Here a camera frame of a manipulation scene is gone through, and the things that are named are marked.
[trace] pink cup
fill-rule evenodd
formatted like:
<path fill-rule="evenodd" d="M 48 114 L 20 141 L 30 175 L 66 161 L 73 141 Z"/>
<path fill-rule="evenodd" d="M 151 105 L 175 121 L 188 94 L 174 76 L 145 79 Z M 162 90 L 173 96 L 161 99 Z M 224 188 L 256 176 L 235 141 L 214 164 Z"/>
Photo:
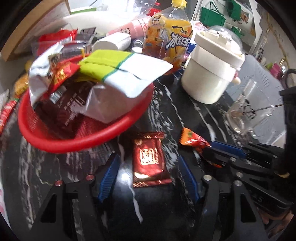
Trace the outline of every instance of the pink cup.
<path fill-rule="evenodd" d="M 146 16 L 144 18 L 133 20 L 130 23 L 127 23 L 126 25 L 123 25 L 117 29 L 108 32 L 106 35 L 108 36 L 116 32 L 122 32 L 125 34 L 129 34 L 131 36 L 131 39 L 138 39 L 144 37 L 150 18 L 150 16 Z"/>

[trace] white paper roll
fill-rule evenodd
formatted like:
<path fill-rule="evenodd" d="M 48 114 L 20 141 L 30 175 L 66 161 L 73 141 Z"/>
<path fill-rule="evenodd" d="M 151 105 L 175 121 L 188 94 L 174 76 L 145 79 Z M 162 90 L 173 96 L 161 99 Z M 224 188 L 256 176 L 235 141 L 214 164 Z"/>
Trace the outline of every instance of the white paper roll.
<path fill-rule="evenodd" d="M 131 44 L 131 36 L 124 33 L 113 33 L 96 41 L 91 50 L 94 52 L 97 49 L 109 50 L 126 50 Z"/>

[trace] marble table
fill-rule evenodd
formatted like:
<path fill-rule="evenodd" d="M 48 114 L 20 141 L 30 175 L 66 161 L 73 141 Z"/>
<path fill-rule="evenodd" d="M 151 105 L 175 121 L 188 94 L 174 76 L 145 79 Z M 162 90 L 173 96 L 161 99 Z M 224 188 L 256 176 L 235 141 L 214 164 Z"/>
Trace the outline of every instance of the marble table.
<path fill-rule="evenodd" d="M 31 146 L 17 124 L 17 109 L 1 137 L 1 178 L 10 226 L 17 237 L 26 240 L 34 218 L 57 179 L 66 183 L 83 179 L 103 165 L 112 152 L 121 154 L 122 164 L 112 193 L 110 212 L 104 225 L 115 240 L 186 240 L 195 225 L 195 212 L 187 197 L 175 162 L 180 154 L 201 166 L 198 154 L 184 151 L 178 140 L 187 127 L 207 141 L 219 140 L 241 146 L 249 136 L 234 133 L 223 116 L 232 100 L 226 94 L 212 105 L 198 103 L 188 96 L 180 76 L 163 76 L 154 82 L 154 95 L 146 113 L 118 138 L 80 152 L 51 154 Z M 130 133 L 162 131 L 163 151 L 172 184 L 131 188 L 132 142 Z M 78 202 L 73 203 L 74 215 Z M 81 221 L 75 215 L 79 240 L 84 240 Z"/>

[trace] plastic bottle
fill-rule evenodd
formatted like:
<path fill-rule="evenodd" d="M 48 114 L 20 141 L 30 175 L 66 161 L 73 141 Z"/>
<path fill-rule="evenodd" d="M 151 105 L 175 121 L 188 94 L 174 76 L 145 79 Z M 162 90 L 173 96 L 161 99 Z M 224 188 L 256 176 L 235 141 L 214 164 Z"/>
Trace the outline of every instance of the plastic bottle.
<path fill-rule="evenodd" d="M 158 13 L 160 11 L 161 11 L 161 9 L 160 9 L 160 3 L 159 2 L 156 2 L 155 5 L 154 5 L 154 7 L 146 15 L 152 17 L 154 14 L 156 14 L 156 13 Z"/>
<path fill-rule="evenodd" d="M 156 13 L 148 23 L 143 54 L 173 65 L 167 73 L 179 69 L 192 37 L 192 26 L 184 12 L 185 0 L 173 0 L 172 7 Z"/>

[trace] transparent plastic box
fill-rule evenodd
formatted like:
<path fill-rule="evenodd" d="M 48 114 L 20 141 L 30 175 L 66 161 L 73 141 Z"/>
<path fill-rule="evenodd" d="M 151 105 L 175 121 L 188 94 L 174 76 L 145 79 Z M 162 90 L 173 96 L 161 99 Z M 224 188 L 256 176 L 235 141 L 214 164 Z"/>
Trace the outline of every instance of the transparent plastic box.
<path fill-rule="evenodd" d="M 64 41 L 61 40 L 60 43 L 64 45 L 61 52 L 61 60 L 68 59 L 77 55 L 81 55 L 82 49 L 84 49 L 85 54 L 89 54 L 91 51 L 91 44 L 94 35 L 92 34 L 77 34 L 75 40 Z M 32 54 L 35 58 L 41 55 L 45 50 L 50 48 L 52 45 L 56 44 L 56 41 L 45 41 L 38 42 L 35 41 L 31 44 Z"/>

